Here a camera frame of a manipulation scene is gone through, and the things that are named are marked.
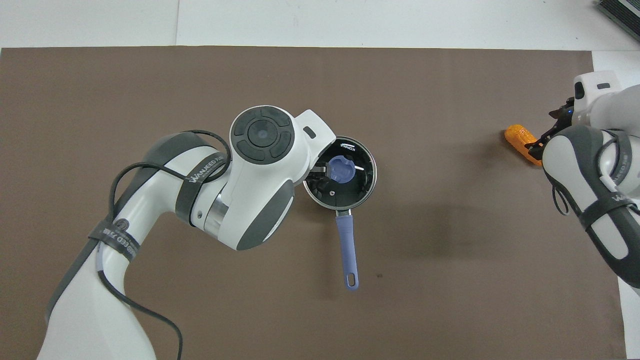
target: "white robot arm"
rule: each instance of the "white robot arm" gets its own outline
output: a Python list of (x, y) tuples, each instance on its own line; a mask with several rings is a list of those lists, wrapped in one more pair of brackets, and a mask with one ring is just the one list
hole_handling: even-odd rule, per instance
[(574, 84), (575, 99), (552, 115), (558, 123), (528, 144), (529, 154), (542, 152), (555, 191), (640, 295), (640, 85), (621, 90), (610, 71), (583, 74)]
[(256, 106), (238, 115), (230, 139), (229, 159), (194, 132), (164, 137), (147, 152), (146, 165), (54, 292), (38, 359), (155, 359), (121, 300), (127, 266), (160, 214), (173, 212), (232, 249), (258, 246), (278, 228), (294, 186), (335, 135), (311, 110), (293, 117)]

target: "white floor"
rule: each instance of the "white floor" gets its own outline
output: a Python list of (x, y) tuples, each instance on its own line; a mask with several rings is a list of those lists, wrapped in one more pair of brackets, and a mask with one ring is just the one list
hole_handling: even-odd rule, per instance
[[(3, 0), (0, 48), (146, 45), (593, 51), (596, 70), (640, 83), (640, 42), (592, 0)], [(620, 281), (627, 357), (640, 298)]]

